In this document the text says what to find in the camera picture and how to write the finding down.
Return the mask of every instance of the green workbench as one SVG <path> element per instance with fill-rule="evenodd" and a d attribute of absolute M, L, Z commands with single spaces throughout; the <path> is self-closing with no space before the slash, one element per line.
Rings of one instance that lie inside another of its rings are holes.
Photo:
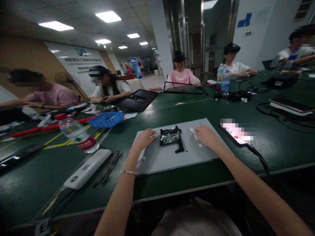
<path fill-rule="evenodd" d="M 267 80 L 272 71 L 260 71 L 251 78 L 254 84 Z M 301 78 L 308 79 L 307 74 Z M 245 90 L 250 85 L 242 83 Z M 263 155 L 272 174 L 305 168 L 315 165 L 313 139 L 314 134 L 305 134 L 281 125 L 275 118 L 259 113 L 256 106 L 268 102 L 268 99 L 283 94 L 291 99 L 315 106 L 314 82 L 298 81 L 292 88 L 271 89 L 268 93 L 256 94 L 260 100 L 249 103 L 231 102 L 224 99 L 211 100 L 215 93 L 210 87 L 204 87 L 209 96 L 164 94 L 161 93 L 142 113 L 135 118 L 122 121 L 112 130 L 100 135 L 107 135 L 101 148 L 117 150 L 124 154 L 112 171 L 105 186 L 93 188 L 99 173 L 106 167 L 108 160 L 73 197 L 66 200 L 57 211 L 57 218 L 80 215 L 105 208 L 119 178 L 136 133 L 147 128 L 173 125 L 181 122 L 207 118 L 215 127 L 232 152 L 251 168 L 256 174 L 264 175 L 264 168 L 259 159 L 246 148 L 237 148 L 219 128 L 221 118 L 234 118 L 237 123 L 254 123 L 257 128 L 255 148 Z M 239 83 L 232 81 L 230 91 L 237 91 Z M 93 135 L 96 130 L 88 129 Z M 59 131 L 34 134 L 21 140 L 0 143 L 0 156 L 7 156 L 29 144 L 44 144 L 56 137 Z M 65 143 L 63 135 L 56 137 L 48 146 Z M 52 208 L 45 214 L 46 208 L 54 194 L 65 180 L 80 165 L 86 154 L 74 145 L 65 145 L 42 150 L 21 165 L 0 176 L 0 214 L 8 221 L 8 226 L 25 226 L 34 224 L 51 215 L 52 209 L 65 196 L 63 191 Z M 234 178 L 221 160 L 210 161 L 193 166 L 168 170 L 136 178 L 134 201 L 141 202 L 190 191 L 233 183 Z"/>

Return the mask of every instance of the banner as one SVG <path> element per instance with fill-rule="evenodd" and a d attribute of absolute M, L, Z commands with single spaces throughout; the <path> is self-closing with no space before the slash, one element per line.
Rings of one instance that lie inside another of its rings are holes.
<path fill-rule="evenodd" d="M 86 95 L 91 96 L 95 84 L 91 82 L 89 69 L 93 66 L 107 68 L 98 50 L 45 41 L 44 43 Z"/>
<path fill-rule="evenodd" d="M 138 65 L 137 59 L 135 57 L 129 57 L 132 67 L 134 68 L 135 74 L 137 76 L 138 79 L 142 79 L 142 74 L 141 74 L 141 70 L 140 67 Z"/>

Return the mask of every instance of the blue logo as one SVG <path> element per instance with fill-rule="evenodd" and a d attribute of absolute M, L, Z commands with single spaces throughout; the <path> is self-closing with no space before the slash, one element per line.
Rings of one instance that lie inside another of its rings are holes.
<path fill-rule="evenodd" d="M 79 54 L 80 56 L 87 56 L 87 53 L 86 53 L 83 49 L 75 49 L 75 51 L 76 51 L 77 54 Z"/>

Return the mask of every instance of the plastic bottle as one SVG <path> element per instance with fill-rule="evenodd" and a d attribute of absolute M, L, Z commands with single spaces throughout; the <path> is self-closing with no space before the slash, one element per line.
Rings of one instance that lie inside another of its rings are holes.
<path fill-rule="evenodd" d="M 224 76 L 223 63 L 221 63 L 217 73 L 217 88 L 221 88 L 223 76 Z"/>
<path fill-rule="evenodd" d="M 95 152 L 99 148 L 99 143 L 79 122 L 68 118 L 65 113 L 55 115 L 54 118 L 59 122 L 60 131 L 85 153 Z"/>
<path fill-rule="evenodd" d="M 292 53 L 292 55 L 289 56 L 288 60 L 286 61 L 283 69 L 291 69 L 293 63 L 294 63 L 294 60 L 298 57 L 298 52 L 299 52 L 299 48 L 296 48 L 294 50 L 294 52 Z"/>
<path fill-rule="evenodd" d="M 223 92 L 229 91 L 230 82 L 231 82 L 230 70 L 226 70 L 223 76 L 222 86 L 221 86 L 221 90 Z"/>

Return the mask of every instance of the bottle cap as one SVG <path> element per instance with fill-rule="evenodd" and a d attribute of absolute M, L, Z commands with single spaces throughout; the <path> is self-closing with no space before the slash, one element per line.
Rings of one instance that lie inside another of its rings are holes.
<path fill-rule="evenodd" d="M 64 120 L 64 119 L 67 119 L 68 118 L 68 116 L 65 114 L 65 113 L 60 113 L 60 114 L 58 114 L 58 115 L 55 115 L 55 116 L 53 116 L 56 120 Z"/>

